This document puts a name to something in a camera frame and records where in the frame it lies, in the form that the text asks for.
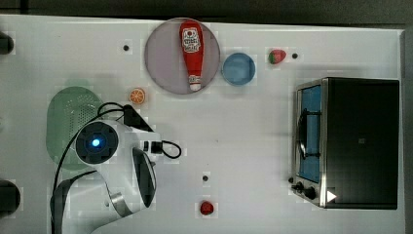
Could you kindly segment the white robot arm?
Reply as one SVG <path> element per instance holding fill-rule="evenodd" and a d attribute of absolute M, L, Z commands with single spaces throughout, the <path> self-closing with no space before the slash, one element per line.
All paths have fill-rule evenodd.
<path fill-rule="evenodd" d="M 59 184 L 51 199 L 52 234 L 92 234 L 151 206 L 161 136 L 113 120 L 93 121 L 75 137 L 78 159 L 92 170 Z"/>

